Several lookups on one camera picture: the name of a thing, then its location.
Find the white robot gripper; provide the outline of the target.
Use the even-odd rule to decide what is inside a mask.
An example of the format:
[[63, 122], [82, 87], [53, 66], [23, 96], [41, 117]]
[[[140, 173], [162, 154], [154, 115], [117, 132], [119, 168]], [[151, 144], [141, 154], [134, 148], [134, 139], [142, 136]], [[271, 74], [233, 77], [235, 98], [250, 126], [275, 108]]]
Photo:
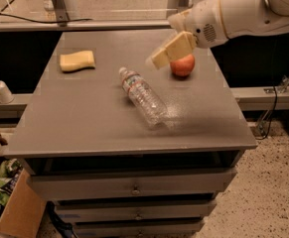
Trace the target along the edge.
[[145, 61], [150, 68], [160, 69], [170, 62], [190, 55], [195, 47], [213, 48], [228, 41], [222, 22], [220, 0], [203, 0], [168, 18], [173, 34]]

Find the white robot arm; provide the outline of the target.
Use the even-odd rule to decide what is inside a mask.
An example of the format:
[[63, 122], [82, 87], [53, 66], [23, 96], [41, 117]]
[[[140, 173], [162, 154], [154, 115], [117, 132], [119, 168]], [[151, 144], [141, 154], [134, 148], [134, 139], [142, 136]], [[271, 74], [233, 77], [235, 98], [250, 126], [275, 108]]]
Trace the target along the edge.
[[202, 0], [174, 14], [168, 22], [175, 32], [155, 50], [146, 64], [161, 68], [240, 36], [289, 33], [289, 0]]

